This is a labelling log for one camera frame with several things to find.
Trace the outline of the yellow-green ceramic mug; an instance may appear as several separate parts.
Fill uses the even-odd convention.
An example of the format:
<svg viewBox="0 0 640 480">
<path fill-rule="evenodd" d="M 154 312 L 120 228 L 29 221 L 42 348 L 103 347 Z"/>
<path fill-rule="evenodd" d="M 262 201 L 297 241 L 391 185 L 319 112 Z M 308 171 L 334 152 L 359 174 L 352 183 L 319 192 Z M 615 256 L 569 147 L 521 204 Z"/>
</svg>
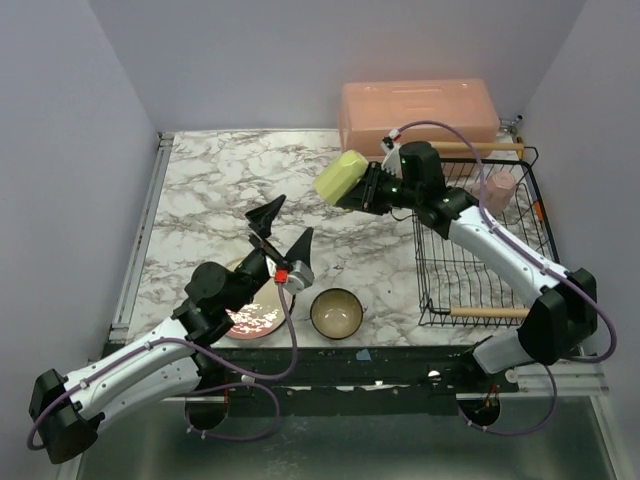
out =
<svg viewBox="0 0 640 480">
<path fill-rule="evenodd" d="M 362 178 L 369 162 L 360 153 L 349 150 L 335 158 L 314 180 L 316 193 L 329 205 L 336 206 Z"/>
</svg>

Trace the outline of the dark bowl cream inside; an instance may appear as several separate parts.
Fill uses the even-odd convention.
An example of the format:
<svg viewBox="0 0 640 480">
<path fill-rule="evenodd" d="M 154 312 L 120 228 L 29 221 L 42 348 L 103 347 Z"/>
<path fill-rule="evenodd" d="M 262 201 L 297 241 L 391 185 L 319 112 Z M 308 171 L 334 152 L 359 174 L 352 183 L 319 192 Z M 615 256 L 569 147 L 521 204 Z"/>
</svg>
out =
<svg viewBox="0 0 640 480">
<path fill-rule="evenodd" d="M 344 340 L 354 335 L 364 318 L 364 307 L 357 296 L 343 288 L 319 293 L 309 310 L 315 330 L 330 340 Z"/>
</svg>

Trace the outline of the pink ceramic mug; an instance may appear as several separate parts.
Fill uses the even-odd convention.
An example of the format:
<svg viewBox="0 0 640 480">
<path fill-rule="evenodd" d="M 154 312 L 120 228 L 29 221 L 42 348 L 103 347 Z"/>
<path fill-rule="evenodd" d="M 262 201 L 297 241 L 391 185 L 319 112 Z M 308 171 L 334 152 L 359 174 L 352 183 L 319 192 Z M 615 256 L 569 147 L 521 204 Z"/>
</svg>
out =
<svg viewBox="0 0 640 480">
<path fill-rule="evenodd" d="M 489 175 L 485 180 L 485 207 L 496 217 L 509 205 L 516 190 L 515 177 L 506 171 L 498 171 Z"/>
</svg>

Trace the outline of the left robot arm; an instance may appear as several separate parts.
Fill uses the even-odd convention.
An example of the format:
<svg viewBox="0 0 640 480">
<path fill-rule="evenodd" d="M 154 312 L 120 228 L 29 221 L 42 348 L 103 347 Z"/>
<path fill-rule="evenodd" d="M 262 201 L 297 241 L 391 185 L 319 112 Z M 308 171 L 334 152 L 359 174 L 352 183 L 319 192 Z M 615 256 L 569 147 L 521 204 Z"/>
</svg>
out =
<svg viewBox="0 0 640 480">
<path fill-rule="evenodd" d="M 35 382 L 26 439 L 31 451 L 46 451 L 62 464 L 86 451 L 109 422 L 136 407 L 174 395 L 200 393 L 200 384 L 218 366 L 241 375 L 246 369 L 211 349 L 233 327 L 232 314 L 272 283 L 281 300 L 309 288 L 311 242 L 308 227 L 286 254 L 270 242 L 283 195 L 246 213 L 251 252 L 234 269 L 200 264 L 185 287 L 185 300 L 149 333 L 111 355 L 61 374 L 49 369 Z"/>
</svg>

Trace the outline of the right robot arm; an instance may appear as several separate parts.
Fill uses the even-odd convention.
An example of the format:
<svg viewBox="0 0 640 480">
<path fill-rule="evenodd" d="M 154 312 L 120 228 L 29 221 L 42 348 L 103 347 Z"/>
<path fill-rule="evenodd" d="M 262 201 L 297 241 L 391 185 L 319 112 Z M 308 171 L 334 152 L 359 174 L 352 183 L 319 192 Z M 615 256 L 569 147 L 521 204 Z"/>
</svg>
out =
<svg viewBox="0 0 640 480">
<path fill-rule="evenodd" d="M 597 328 L 597 287 L 586 269 L 570 271 L 504 229 L 466 190 L 447 185 L 439 153 L 425 141 L 399 149 L 400 174 L 370 164 L 338 204 L 383 215 L 410 209 L 440 237 L 469 251 L 505 281 L 528 314 L 512 333 L 494 335 L 472 356 L 486 374 L 526 363 L 552 365 Z"/>
</svg>

